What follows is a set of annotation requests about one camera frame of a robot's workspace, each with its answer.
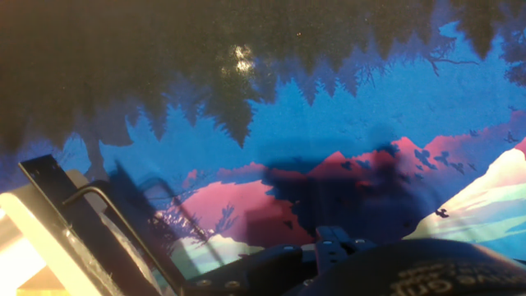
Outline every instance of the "black object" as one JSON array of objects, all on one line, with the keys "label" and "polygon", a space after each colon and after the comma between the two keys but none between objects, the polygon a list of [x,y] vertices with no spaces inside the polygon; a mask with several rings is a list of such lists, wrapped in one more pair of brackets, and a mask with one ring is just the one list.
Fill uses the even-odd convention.
[{"label": "black object", "polygon": [[[123,227],[150,257],[178,295],[520,295],[526,269],[484,247],[437,239],[402,241],[377,247],[350,238],[340,227],[316,229],[315,251],[281,245],[185,280],[177,267],[144,240],[108,194],[107,183],[77,189],[51,155],[20,163],[42,198],[21,197],[70,255],[81,261],[64,236],[71,230],[93,253],[125,295],[157,295],[111,232],[82,197],[95,192],[114,210]],[[104,295],[114,295],[90,277]]]}]

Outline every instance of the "projected image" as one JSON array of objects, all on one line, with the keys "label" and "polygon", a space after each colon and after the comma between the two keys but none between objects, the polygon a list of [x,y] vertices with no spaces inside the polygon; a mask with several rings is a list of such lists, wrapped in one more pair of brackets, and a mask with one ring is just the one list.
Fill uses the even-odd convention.
[{"label": "projected image", "polygon": [[325,224],[526,260],[522,1],[21,0],[0,20],[0,190],[46,154],[160,180],[144,209],[187,277]]}]

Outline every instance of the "pink mountain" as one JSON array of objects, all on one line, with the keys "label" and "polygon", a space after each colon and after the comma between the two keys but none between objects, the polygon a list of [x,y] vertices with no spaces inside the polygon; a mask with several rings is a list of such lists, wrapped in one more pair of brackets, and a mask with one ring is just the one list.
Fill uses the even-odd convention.
[{"label": "pink mountain", "polygon": [[[238,169],[221,169],[216,174],[219,182],[198,189],[182,206],[201,218],[200,226],[203,229],[216,229],[216,225],[224,220],[227,207],[232,206],[233,211],[226,219],[233,222],[232,226],[220,232],[225,238],[261,247],[280,243],[301,245],[311,243],[313,238],[298,223],[298,217],[293,213],[296,205],[283,201],[287,197],[276,199],[271,192],[274,188],[272,183],[261,180],[235,183],[236,176],[253,173],[296,181],[307,178],[352,179],[358,181],[358,186],[370,186],[374,185],[375,173],[380,167],[394,164],[400,175],[405,176],[405,181],[400,182],[401,186],[417,198],[414,205],[411,205],[413,209],[406,213],[407,209],[398,209],[397,206],[401,205],[387,198],[375,201],[355,214],[359,216],[358,220],[367,223],[367,229],[364,230],[367,236],[381,241],[382,235],[390,232],[394,237],[402,238],[414,231],[419,220],[433,213],[473,180],[481,177],[504,151],[512,148],[526,151],[524,127],[526,113],[517,111],[511,114],[508,123],[478,132],[471,131],[466,135],[438,136],[422,148],[403,137],[391,143],[398,147],[396,157],[383,150],[349,158],[335,152],[307,174],[268,169],[263,164],[256,163]],[[494,182],[499,183],[499,186],[523,182],[518,176],[509,172],[506,179]],[[196,172],[188,174],[190,180],[195,177]],[[229,180],[229,183],[220,182],[223,179]],[[335,217],[348,216],[343,212],[344,209],[337,207],[336,210],[341,213],[335,213]],[[367,222],[371,215],[376,216],[374,223]]]}]

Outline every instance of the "dark treeline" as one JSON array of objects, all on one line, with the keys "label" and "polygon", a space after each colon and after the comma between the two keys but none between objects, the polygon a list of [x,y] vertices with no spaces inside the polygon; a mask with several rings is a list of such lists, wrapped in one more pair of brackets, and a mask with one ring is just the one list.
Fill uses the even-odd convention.
[{"label": "dark treeline", "polygon": [[454,44],[438,26],[450,21],[480,59],[504,32],[505,60],[522,58],[506,75],[524,86],[521,13],[520,0],[4,0],[0,146],[13,152],[41,136],[60,147],[72,132],[89,149],[126,145],[125,117],[134,123],[136,106],[161,137],[168,103],[191,123],[197,114],[215,118],[242,146],[247,101],[274,102],[279,78],[296,79],[311,103],[317,79],[331,93],[338,78],[355,95],[371,71],[402,55],[427,59],[437,73]]}]

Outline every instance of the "bird silhouette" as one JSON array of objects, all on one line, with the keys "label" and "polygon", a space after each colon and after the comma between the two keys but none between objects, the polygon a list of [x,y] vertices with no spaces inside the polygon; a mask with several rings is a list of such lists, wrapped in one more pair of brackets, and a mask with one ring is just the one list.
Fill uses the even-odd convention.
[{"label": "bird silhouette", "polygon": [[508,131],[508,136],[504,139],[504,141],[507,141],[508,143],[514,143],[514,142],[518,142],[519,140],[513,137],[513,135],[511,134],[511,131]]},{"label": "bird silhouette", "polygon": [[420,160],[420,162],[427,166],[429,169],[437,169],[436,168],[436,165],[432,164],[429,162],[428,158],[429,156],[431,156],[431,153],[429,153],[428,150],[422,150],[422,152],[418,151],[418,150],[414,150],[414,156]]},{"label": "bird silhouette", "polygon": [[344,163],[341,164],[342,165],[342,168],[344,169],[347,169],[347,170],[352,170],[353,168],[351,167],[351,162],[350,161],[345,161]]},{"label": "bird silhouette", "polygon": [[292,230],[293,222],[291,220],[283,221],[283,223]]},{"label": "bird silhouette", "polygon": [[447,218],[447,217],[449,217],[449,215],[447,215],[446,212],[447,212],[446,209],[441,209],[440,211],[435,210],[435,214],[436,214],[436,215],[439,215],[439,216],[442,217],[442,218]]},{"label": "bird silhouette", "polygon": [[444,164],[445,166],[449,166],[450,164],[447,161],[447,158],[450,156],[450,152],[448,151],[442,151],[441,156],[435,156],[433,159]]},{"label": "bird silhouette", "polygon": [[398,176],[402,181],[406,182],[407,184],[411,184],[409,173],[399,173]]},{"label": "bird silhouette", "polygon": [[362,169],[371,169],[371,161],[369,160],[366,160],[366,161],[361,161],[361,160],[356,160],[356,163],[362,167]]},{"label": "bird silhouette", "polygon": [[464,174],[464,165],[463,164],[461,164],[461,163],[457,163],[457,164],[451,163],[451,166],[454,169],[456,169],[459,173]]},{"label": "bird silhouette", "polygon": [[389,144],[386,146],[382,146],[378,151],[385,151],[389,153],[392,157],[396,157],[396,153],[400,152],[400,147],[396,144]]}]

